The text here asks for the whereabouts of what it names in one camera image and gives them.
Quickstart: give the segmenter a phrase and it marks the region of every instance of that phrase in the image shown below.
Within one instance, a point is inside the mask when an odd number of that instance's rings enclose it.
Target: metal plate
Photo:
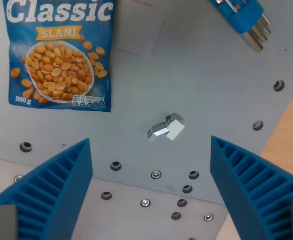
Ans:
[[[0,193],[14,182],[17,175],[26,175],[33,167],[0,160]],[[112,199],[102,200],[103,192]],[[151,206],[143,208],[143,199]],[[187,205],[178,207],[181,197],[124,184],[93,179],[81,209],[73,240],[215,240],[226,220],[225,206],[185,198]],[[180,212],[181,219],[171,215]],[[204,221],[206,214],[213,220]]]
[[[293,96],[293,0],[261,0],[272,20],[262,53],[203,0],[119,0],[111,58],[113,113],[28,109],[8,103],[9,39],[0,1],[0,159],[38,166],[90,138],[98,179],[223,203],[210,174],[211,135],[260,154]],[[275,92],[278,80],[285,89]],[[149,144],[169,114],[185,130]],[[264,128],[252,125],[262,120]],[[23,153],[23,142],[33,145]],[[110,164],[122,163],[114,172]],[[162,178],[153,180],[154,170]],[[197,180],[189,173],[199,171]]]

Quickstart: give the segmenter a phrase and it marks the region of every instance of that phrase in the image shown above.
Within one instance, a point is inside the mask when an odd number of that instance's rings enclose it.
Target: red mark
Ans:
[[[140,0],[132,0],[133,2],[136,2],[136,3],[139,3],[139,4],[142,4],[142,5],[144,5],[144,6],[148,6],[148,7],[153,7],[153,5],[152,4],[149,4],[149,3],[146,3],[146,2],[144,2],[144,1],[140,1]]]
[[[153,55],[156,54],[156,51],[157,51],[157,48],[158,48],[158,45],[159,45],[159,42],[160,42],[160,39],[161,39],[161,35],[162,35],[162,32],[163,32],[164,26],[165,26],[165,22],[163,21],[161,29],[160,29],[160,33],[158,34],[158,37],[157,37],[157,40],[156,40],[156,43],[155,43],[155,47],[154,47],[154,50],[153,50]]]
[[[125,49],[122,49],[122,48],[118,48],[117,50],[118,51],[121,51],[121,52],[124,52],[124,53],[127,53],[127,54],[131,54],[131,55],[135,55],[135,56],[138,56],[138,57],[142,57],[141,54],[135,53],[133,51],[128,51],[128,50],[125,50]]]

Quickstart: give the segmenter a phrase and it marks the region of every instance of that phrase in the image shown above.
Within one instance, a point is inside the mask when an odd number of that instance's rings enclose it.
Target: yellow label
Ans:
[[[55,41],[63,39],[81,40],[82,26],[37,27],[37,41]]]

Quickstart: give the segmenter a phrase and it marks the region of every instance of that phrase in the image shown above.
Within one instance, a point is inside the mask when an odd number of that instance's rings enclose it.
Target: snack package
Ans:
[[[116,0],[3,0],[9,103],[111,112],[109,58]]]

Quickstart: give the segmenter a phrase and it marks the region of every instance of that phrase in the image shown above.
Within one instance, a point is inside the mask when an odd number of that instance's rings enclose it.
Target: wooden surface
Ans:
[[[283,114],[261,157],[293,174],[293,98]],[[216,238],[217,240],[240,240],[230,215]]]

